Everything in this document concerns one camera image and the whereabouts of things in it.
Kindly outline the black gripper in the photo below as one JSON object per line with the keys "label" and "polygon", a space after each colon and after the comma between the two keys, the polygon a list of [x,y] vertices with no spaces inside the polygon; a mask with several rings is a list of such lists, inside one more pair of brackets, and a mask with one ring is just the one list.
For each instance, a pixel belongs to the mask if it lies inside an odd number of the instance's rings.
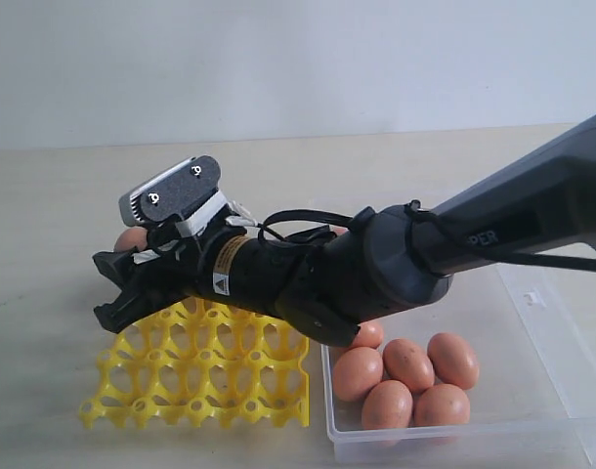
{"label": "black gripper", "polygon": [[273,318],[298,318],[318,307],[314,262],[327,243],[326,225],[282,236],[262,224],[250,237],[218,218],[202,234],[182,237],[170,224],[149,231],[146,242],[157,257],[143,263],[134,262],[138,249],[92,256],[99,274],[122,291],[94,308],[108,332],[122,332],[190,295]]}

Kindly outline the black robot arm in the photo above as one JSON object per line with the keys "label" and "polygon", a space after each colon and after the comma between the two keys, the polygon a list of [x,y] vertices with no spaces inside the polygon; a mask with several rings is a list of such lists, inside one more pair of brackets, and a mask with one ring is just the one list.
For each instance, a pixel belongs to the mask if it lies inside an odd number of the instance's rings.
{"label": "black robot arm", "polygon": [[455,273],[502,263],[596,273],[596,115],[438,207],[348,217],[313,209],[255,220],[208,155],[120,197],[144,247],[99,252],[119,289],[95,308],[118,333],[189,296],[283,320],[330,347],[360,326],[441,300]]}

